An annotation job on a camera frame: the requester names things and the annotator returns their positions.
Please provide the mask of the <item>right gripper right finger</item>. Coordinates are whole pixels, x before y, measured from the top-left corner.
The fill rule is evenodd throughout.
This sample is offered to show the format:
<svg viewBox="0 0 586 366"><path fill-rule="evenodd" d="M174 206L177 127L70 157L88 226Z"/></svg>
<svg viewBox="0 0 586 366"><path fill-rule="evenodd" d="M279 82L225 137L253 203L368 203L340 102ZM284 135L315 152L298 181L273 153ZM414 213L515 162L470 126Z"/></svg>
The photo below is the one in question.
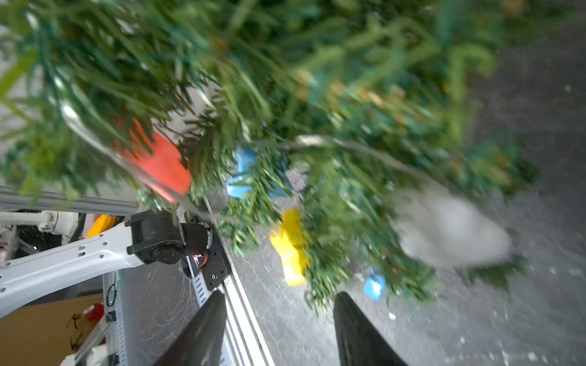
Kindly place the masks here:
<svg viewBox="0 0 586 366"><path fill-rule="evenodd" d="M334 325L341 365L407 365L346 292L334 299Z"/></svg>

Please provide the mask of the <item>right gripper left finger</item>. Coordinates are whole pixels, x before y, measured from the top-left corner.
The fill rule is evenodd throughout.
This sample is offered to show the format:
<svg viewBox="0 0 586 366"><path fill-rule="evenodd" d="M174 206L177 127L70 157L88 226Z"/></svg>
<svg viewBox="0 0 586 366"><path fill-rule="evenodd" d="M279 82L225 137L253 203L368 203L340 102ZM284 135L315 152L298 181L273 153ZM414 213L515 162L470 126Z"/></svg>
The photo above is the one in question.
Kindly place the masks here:
<svg viewBox="0 0 586 366"><path fill-rule="evenodd" d="M226 323L225 295L213 291L154 365L219 365Z"/></svg>

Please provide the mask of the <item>blue star light centre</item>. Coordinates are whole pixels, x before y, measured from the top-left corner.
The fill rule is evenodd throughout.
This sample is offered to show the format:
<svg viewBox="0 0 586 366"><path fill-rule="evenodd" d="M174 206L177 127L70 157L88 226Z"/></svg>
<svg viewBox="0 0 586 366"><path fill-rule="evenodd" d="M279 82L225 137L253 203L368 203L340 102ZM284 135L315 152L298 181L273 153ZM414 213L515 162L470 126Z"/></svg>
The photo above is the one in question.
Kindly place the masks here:
<svg viewBox="0 0 586 366"><path fill-rule="evenodd" d="M382 299L386 290L386 280L379 271L370 271L363 287L363 292L372 300Z"/></svg>

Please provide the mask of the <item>blue star light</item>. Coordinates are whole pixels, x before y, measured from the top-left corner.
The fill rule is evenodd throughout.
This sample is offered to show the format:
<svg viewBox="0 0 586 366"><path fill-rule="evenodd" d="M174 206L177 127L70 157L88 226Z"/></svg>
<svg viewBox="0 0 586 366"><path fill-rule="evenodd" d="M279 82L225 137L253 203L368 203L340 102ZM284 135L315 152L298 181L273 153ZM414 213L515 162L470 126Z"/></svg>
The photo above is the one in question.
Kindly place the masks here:
<svg viewBox="0 0 586 366"><path fill-rule="evenodd" d="M363 287L363 292L372 300L382 299L386 290L386 280L379 271L370 271Z"/></svg>
<svg viewBox="0 0 586 366"><path fill-rule="evenodd" d="M250 167L256 163L256 153L252 149L239 148L235 154L237 161L237 171L227 180L226 191L232 198L241 199L248 192L252 191L252 184L250 181ZM284 181L284 186L288 191L292 190L292 186L286 175L288 168L288 159L286 156L281 158L278 164L278 176Z"/></svg>

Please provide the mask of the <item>pink star light plain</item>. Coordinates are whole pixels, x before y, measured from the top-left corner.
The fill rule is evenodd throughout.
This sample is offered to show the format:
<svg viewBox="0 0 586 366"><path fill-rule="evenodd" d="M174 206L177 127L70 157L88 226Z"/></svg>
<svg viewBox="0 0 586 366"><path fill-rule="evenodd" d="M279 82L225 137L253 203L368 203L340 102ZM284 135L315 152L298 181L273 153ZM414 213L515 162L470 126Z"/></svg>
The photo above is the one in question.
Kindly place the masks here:
<svg viewBox="0 0 586 366"><path fill-rule="evenodd" d="M163 187L140 178L153 191L170 203L176 199L168 193L169 190L177 195L184 196L191 186L191 175L183 166L183 158L174 142L157 131L147 134L139 120L133 119L132 128L124 127L122 120L115 120L114 125L124 132L129 132L132 148L116 147L123 158L163 184Z"/></svg>

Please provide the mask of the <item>green christmas tree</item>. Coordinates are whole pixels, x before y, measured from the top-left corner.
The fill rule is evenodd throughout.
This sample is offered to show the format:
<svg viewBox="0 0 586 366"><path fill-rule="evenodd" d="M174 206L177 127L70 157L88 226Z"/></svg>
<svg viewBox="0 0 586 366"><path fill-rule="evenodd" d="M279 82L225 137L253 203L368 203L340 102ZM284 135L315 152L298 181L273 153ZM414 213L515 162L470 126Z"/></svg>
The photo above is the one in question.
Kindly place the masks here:
<svg viewBox="0 0 586 366"><path fill-rule="evenodd" d="M362 260L389 290L428 300L438 268L407 256L398 194L440 185L476 205L537 177L516 143L466 146L481 105L468 92L542 1L4 1L1 177L69 199L127 183L151 207L163 187L127 162L139 120L177 146L192 205L252 149L252 191L218 221L233 251L282 213L278 176L300 168L296 209L306 301L326 307Z"/></svg>

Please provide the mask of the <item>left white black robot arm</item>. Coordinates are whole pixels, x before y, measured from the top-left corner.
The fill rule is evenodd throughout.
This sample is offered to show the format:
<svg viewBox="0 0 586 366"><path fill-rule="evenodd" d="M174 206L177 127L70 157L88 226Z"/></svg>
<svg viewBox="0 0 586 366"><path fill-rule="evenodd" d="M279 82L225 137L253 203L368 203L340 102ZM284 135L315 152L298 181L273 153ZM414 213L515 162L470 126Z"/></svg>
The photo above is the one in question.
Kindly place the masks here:
<svg viewBox="0 0 586 366"><path fill-rule="evenodd" d="M182 222L168 211L136 213L88 239L3 262L1 315L112 271L203 255L213 238L204 221Z"/></svg>

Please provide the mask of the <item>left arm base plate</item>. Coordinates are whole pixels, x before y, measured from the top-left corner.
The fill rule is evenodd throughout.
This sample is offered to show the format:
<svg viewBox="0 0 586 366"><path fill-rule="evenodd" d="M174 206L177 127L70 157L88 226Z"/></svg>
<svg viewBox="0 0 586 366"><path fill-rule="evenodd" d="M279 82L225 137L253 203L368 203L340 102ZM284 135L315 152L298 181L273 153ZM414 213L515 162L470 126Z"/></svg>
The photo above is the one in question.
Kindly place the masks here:
<svg viewBox="0 0 586 366"><path fill-rule="evenodd" d="M193 278L201 275L206 288L215 290L231 273L220 233L205 221L181 223L180 229Z"/></svg>

